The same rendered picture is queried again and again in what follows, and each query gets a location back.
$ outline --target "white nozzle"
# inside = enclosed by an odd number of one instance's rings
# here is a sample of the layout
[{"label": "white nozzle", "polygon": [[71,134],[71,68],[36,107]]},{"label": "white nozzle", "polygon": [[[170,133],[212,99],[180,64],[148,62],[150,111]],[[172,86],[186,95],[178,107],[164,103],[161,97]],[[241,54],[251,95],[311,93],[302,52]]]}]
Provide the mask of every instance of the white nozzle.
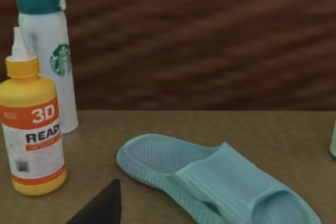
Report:
[{"label": "white nozzle", "polygon": [[19,27],[14,27],[14,43],[12,47],[12,60],[25,61],[31,60],[31,56]]}]

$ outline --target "brown table surface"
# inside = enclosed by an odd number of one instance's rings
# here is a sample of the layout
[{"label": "brown table surface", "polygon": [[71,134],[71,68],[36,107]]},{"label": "brown table surface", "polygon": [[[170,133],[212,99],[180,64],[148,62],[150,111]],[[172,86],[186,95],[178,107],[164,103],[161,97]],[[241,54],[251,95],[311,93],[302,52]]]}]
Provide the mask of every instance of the brown table surface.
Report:
[{"label": "brown table surface", "polygon": [[336,162],[328,153],[335,119],[329,112],[80,111],[80,126],[64,136],[68,179],[49,195],[26,197],[12,189],[0,141],[0,223],[64,224],[115,178],[121,179],[122,224],[194,223],[114,161],[126,140],[161,133],[208,146],[227,141],[296,190],[324,224],[335,224]]}]

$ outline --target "yellow glue bottle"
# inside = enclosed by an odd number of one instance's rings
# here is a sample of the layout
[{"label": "yellow glue bottle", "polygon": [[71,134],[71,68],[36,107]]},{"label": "yellow glue bottle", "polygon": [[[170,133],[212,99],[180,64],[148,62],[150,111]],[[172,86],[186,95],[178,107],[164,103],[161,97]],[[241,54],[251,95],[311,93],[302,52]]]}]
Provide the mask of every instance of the yellow glue bottle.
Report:
[{"label": "yellow glue bottle", "polygon": [[10,79],[0,84],[0,120],[13,186],[24,195],[44,195],[66,179],[56,86],[39,76],[37,57],[19,27],[6,68]]}]

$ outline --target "orange label stripe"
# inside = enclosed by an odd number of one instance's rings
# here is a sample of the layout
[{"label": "orange label stripe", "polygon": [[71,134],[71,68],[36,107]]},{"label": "orange label stripe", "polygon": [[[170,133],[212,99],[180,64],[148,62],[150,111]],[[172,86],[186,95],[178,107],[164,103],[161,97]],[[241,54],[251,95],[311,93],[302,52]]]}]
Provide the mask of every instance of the orange label stripe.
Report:
[{"label": "orange label stripe", "polygon": [[30,151],[36,151],[36,150],[40,150],[49,146],[52,146],[53,144],[57,143],[58,140],[61,139],[61,133],[59,133],[57,136],[44,141],[42,143],[39,144],[28,144],[26,145],[26,151],[30,152]]},{"label": "orange label stripe", "polygon": [[40,185],[43,183],[50,182],[57,178],[59,175],[61,175],[65,171],[66,167],[63,165],[58,171],[54,172],[51,175],[42,177],[42,178],[34,178],[34,179],[26,179],[26,178],[19,178],[14,175],[12,175],[12,179],[22,185],[27,185],[27,186],[35,186],[35,185]]},{"label": "orange label stripe", "polygon": [[0,120],[8,126],[19,130],[32,130],[47,126],[58,119],[57,97],[49,102],[26,108],[0,106]]}]

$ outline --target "starbucks logo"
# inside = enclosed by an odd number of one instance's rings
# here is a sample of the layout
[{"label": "starbucks logo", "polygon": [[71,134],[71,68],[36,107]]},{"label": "starbucks logo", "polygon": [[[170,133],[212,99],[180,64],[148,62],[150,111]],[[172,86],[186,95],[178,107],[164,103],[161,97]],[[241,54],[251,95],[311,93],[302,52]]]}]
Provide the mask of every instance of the starbucks logo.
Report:
[{"label": "starbucks logo", "polygon": [[64,76],[71,72],[70,48],[68,44],[60,44],[50,57],[50,66],[54,73]]}]

